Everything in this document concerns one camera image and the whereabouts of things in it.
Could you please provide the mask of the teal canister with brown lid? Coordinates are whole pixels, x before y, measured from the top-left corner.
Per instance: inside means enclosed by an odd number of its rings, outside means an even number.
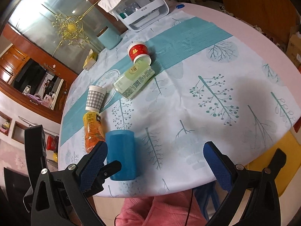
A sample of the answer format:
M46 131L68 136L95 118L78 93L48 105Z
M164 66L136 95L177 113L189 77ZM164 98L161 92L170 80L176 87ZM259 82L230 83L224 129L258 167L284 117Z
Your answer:
M103 28L97 35L100 43L108 50L113 49L121 41L121 36L110 27Z

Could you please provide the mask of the tree-patterned tablecloth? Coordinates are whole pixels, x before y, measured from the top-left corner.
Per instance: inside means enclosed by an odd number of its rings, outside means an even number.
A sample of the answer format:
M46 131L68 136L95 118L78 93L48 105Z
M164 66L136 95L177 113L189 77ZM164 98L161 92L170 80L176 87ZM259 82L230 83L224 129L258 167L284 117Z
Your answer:
M102 196L153 196L215 179L203 157L212 141L235 163L248 164L300 118L300 72L267 37L217 10L186 4L144 30L123 34L73 82L60 130L59 168L85 154L88 88L107 71L132 65L128 46L144 41L155 75L133 98L117 91L100 115L105 128L130 130L138 177L107 180Z

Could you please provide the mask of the yellow tissue box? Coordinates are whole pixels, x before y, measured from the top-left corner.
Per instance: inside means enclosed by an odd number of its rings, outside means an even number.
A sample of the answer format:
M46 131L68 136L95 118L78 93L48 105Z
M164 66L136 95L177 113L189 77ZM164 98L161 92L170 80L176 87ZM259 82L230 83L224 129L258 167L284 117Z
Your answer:
M93 51L92 49L89 51L88 56L83 65L83 69L88 71L97 61L98 53Z

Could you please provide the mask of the orange plastic bottle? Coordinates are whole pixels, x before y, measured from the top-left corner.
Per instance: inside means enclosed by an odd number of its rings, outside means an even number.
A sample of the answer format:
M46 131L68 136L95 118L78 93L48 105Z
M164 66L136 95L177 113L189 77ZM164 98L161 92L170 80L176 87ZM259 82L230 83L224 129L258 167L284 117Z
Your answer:
M87 112L83 116L85 130L85 149L87 153L96 146L98 141L105 141L101 117L96 112Z

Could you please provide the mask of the blue plastic cup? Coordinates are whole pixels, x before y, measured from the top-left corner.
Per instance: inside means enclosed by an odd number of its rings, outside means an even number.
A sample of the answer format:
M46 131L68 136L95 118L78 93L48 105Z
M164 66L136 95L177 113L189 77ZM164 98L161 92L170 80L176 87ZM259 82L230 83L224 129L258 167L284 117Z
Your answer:
M113 181L134 180L136 172L136 143L134 132L130 130L113 130L106 133L108 145L107 162L115 160L121 163L121 170L110 176Z

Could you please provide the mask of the round glass coaster plate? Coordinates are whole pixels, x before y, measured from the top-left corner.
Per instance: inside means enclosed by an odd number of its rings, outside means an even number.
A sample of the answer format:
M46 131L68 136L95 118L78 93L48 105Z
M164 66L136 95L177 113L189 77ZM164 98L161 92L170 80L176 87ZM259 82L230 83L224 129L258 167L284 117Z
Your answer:
M97 81L96 85L106 90L105 98L102 103L102 108L105 108L116 94L113 83L117 81L120 72L116 69L109 70L104 73Z

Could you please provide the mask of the grey checked paper cup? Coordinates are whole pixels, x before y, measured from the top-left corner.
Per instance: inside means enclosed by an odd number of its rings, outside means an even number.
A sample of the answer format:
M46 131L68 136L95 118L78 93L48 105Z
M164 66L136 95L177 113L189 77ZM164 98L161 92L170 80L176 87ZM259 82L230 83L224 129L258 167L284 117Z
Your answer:
M87 96L85 109L87 111L93 111L99 113L103 101L105 99L106 93L107 91L105 88L95 86L95 85L90 85L88 89L88 96Z

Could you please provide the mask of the white storage organizer box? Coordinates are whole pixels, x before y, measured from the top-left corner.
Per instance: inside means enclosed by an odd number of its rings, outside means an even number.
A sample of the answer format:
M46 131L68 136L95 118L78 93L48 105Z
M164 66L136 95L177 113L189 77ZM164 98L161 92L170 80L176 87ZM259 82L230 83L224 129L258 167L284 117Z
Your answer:
M121 0L112 10L128 29L139 32L169 14L165 0Z

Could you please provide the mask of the small blue cap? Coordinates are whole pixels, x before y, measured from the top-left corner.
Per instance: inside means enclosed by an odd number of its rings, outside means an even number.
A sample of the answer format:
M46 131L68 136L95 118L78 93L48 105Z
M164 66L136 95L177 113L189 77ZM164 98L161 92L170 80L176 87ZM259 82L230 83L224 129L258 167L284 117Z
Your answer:
M177 9L181 9L181 8L184 8L184 7L185 7L184 4L178 4L178 5L176 5L176 8L177 8Z

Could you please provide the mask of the pink fleece clothing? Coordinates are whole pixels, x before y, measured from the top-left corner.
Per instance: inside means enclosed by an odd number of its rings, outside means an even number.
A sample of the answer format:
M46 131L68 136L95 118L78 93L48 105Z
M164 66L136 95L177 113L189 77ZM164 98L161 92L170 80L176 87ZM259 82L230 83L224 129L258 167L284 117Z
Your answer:
M193 191L126 198L114 225L206 225Z

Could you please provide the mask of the cardboard box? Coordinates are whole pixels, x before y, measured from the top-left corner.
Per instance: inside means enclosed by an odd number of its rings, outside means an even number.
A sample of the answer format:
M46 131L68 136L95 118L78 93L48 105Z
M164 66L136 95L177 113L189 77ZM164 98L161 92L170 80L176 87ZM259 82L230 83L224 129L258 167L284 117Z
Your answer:
M286 50L287 57L297 69L300 68L300 24L290 29L289 42Z

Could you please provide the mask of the glass sliding door gold ornament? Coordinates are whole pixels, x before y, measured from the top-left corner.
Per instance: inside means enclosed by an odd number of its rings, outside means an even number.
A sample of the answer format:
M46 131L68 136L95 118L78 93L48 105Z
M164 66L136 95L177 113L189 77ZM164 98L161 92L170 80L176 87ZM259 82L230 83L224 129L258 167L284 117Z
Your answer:
M97 36L110 27L126 31L121 22L107 14L100 0L20 0L8 22L29 41L71 71L80 74L90 50L104 46Z

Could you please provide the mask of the red paper cup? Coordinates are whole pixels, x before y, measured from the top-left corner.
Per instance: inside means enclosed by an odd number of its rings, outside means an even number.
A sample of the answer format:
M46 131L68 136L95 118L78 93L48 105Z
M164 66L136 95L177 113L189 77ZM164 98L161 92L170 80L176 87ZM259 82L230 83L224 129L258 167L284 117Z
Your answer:
M128 46L127 52L134 64L137 62L146 62L148 65L151 65L151 57L145 42L133 42Z

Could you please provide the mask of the red bucket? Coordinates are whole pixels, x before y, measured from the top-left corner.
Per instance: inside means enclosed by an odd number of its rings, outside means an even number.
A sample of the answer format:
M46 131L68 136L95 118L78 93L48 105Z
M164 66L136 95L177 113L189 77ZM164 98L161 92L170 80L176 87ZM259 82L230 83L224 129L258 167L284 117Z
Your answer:
M58 151L58 142L59 142L58 136L55 136L55 137L48 136L47 142L46 142L46 149L56 153Z

